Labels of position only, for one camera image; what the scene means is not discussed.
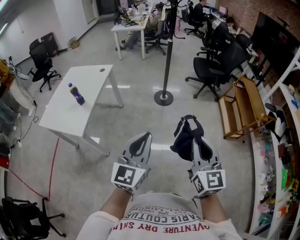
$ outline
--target yellow jacket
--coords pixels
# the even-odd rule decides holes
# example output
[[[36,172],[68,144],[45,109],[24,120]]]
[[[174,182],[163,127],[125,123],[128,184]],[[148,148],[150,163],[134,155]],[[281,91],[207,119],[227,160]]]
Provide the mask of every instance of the yellow jacket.
[[[9,89],[14,78],[15,77],[10,74],[6,61],[0,60],[0,83],[6,85],[6,88]]]

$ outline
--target black metal pole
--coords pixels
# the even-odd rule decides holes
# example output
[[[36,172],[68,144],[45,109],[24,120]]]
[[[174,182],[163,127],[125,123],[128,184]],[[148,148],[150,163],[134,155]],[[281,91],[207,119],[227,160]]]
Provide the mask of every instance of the black metal pole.
[[[169,31],[170,37],[168,40],[167,58],[165,61],[164,87],[162,90],[156,92],[154,95],[154,101],[161,106],[168,106],[173,102],[173,95],[172,93],[167,91],[167,85],[168,85],[171,56],[172,56],[172,49],[173,49],[173,35],[174,35],[174,30],[176,25],[178,0],[170,0],[170,3],[171,3],[170,31]]]

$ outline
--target seated person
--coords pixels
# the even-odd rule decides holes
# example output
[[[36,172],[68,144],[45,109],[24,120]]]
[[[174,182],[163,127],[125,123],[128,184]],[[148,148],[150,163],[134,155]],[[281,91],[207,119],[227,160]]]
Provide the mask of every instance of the seated person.
[[[229,44],[226,42],[232,39],[232,36],[229,34],[229,28],[234,26],[234,19],[232,17],[228,17],[226,22],[221,22],[213,33],[213,41],[216,47],[216,50],[223,50]]]
[[[200,32],[204,34],[207,31],[207,18],[206,18],[206,14],[203,12],[203,7],[206,5],[207,5],[206,0],[199,0],[199,3],[196,4],[193,10],[194,21],[199,22],[203,25],[200,29]]]
[[[156,8],[156,15],[152,16],[149,15],[149,21],[147,22],[146,28],[145,28],[145,33],[147,33],[147,30],[153,30],[157,31],[158,30],[158,21],[161,19],[161,15],[163,12],[163,7],[164,5],[162,3],[158,3],[155,8]],[[129,49],[133,49],[134,45],[136,45],[139,37],[140,37],[140,31],[133,31],[131,36],[126,40],[122,41],[124,43],[123,46],[120,46],[121,50],[126,49],[127,47]]]

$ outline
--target round pole base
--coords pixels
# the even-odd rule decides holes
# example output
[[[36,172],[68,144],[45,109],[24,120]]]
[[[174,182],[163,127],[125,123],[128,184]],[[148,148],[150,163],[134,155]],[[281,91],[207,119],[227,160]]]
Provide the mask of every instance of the round pole base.
[[[160,90],[154,94],[154,101],[161,106],[168,106],[173,102],[173,95],[169,91],[165,92],[165,99],[163,99],[163,91]]]

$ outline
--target white fabric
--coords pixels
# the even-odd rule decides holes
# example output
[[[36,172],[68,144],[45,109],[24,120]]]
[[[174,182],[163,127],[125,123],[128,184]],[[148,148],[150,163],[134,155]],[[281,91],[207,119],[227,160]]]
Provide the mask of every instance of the white fabric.
[[[166,11],[166,9],[171,9],[171,5],[164,5],[163,12],[161,14],[161,19],[160,19],[161,21],[165,20],[165,11]]]
[[[18,84],[16,78],[13,80],[12,84],[10,85],[9,91],[14,99],[24,108],[30,110],[32,108],[32,101],[33,99],[28,94],[28,92]]]
[[[166,193],[134,197],[120,221],[102,211],[93,213],[76,240],[241,240],[231,220],[200,219],[192,201]]]

